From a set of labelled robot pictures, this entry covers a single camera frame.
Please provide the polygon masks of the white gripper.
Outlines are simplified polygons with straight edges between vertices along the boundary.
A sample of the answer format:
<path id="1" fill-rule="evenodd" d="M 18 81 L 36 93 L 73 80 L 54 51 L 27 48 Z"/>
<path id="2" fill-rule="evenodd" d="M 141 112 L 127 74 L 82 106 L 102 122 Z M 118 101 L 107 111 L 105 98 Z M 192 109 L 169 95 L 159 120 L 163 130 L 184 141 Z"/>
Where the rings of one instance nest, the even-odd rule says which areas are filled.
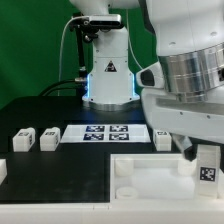
<path id="1" fill-rule="evenodd" d="M 189 137 L 224 144 L 224 88 L 208 91 L 207 97 L 205 102 L 181 103 L 163 89 L 144 88 L 141 92 L 148 125 L 179 134 L 174 142 L 188 161 L 196 158 Z"/>

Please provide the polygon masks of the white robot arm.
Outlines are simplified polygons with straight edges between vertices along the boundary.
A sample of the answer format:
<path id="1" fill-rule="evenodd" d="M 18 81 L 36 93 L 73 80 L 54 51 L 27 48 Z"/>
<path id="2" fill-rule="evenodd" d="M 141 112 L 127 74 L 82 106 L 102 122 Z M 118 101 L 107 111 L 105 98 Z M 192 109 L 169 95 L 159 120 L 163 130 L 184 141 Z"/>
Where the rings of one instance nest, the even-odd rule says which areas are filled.
<path id="1" fill-rule="evenodd" d="M 89 106 L 140 100 L 147 124 L 181 151 L 193 138 L 224 144 L 224 0 L 69 0 L 93 41 Z M 110 9 L 142 10 L 157 62 L 132 75 L 128 31 Z"/>

